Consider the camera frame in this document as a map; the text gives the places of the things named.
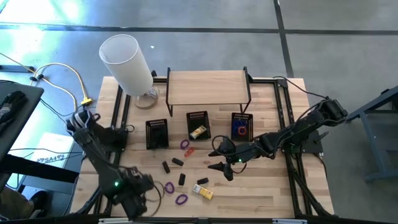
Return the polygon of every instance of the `glass lamp base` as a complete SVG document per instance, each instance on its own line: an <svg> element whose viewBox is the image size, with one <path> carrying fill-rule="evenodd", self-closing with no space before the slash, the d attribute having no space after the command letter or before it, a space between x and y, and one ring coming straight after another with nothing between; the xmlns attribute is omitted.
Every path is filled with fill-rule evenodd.
<svg viewBox="0 0 398 224"><path fill-rule="evenodd" d="M156 105L158 98L159 89L152 87L148 92L141 96L132 96L132 101L136 107L142 110L148 110Z"/></svg>

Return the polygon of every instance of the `black basket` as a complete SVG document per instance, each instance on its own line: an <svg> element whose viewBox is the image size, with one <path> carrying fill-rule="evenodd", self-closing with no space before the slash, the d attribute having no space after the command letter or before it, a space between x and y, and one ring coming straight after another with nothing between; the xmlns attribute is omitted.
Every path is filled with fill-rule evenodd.
<svg viewBox="0 0 398 224"><path fill-rule="evenodd" d="M244 127L246 133L240 135L238 133L239 127ZM253 140L253 114L232 113L231 139L234 141Z"/></svg>
<svg viewBox="0 0 398 224"><path fill-rule="evenodd" d="M167 119L146 121L147 149L167 148L169 146L169 132Z"/></svg>
<svg viewBox="0 0 398 224"><path fill-rule="evenodd" d="M187 124L189 140L194 141L211 138L209 117L207 115L207 111L187 113ZM201 125L203 125L207 130L203 134L199 135L196 139L193 139L190 133L199 128Z"/></svg>

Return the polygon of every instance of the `red ring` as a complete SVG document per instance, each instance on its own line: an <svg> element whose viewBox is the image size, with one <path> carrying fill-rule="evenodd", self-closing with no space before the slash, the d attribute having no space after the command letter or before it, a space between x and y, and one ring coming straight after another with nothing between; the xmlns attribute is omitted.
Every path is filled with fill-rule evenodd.
<svg viewBox="0 0 398 224"><path fill-rule="evenodd" d="M247 131L248 130L246 129L245 126L241 126L241 127L238 128L238 134L241 135L241 136L244 136L247 133Z"/></svg>

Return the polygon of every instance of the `purple rubber band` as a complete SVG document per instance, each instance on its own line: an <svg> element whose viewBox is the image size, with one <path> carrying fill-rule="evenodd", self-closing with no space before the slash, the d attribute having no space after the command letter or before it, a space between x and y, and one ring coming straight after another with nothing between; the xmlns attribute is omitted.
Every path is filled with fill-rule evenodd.
<svg viewBox="0 0 398 224"><path fill-rule="evenodd" d="M169 194L174 193L175 188L174 188L173 183L167 182L167 183L164 185L164 190L165 190L167 193L169 193Z"/></svg>
<svg viewBox="0 0 398 224"><path fill-rule="evenodd" d="M184 199L182 202L179 202L178 200L179 200L180 198L182 198L182 197L185 197L185 199ZM175 199L175 203L176 203L177 205L182 205L182 204L184 204L185 202L187 202L187 200L188 200L188 195L186 195L186 194L180 194L180 195Z"/></svg>
<svg viewBox="0 0 398 224"><path fill-rule="evenodd" d="M183 140L181 143L180 143L180 149L182 149L182 150L186 150L186 148L189 146L189 140L188 139L185 139L185 140Z"/></svg>

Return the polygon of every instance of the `white lampshade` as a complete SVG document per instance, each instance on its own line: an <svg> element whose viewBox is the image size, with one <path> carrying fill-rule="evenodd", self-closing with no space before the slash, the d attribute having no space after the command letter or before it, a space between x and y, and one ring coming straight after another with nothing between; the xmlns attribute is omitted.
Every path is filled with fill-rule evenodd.
<svg viewBox="0 0 398 224"><path fill-rule="evenodd" d="M128 95L140 96L152 87L152 75L134 37L119 34L105 40L99 57Z"/></svg>

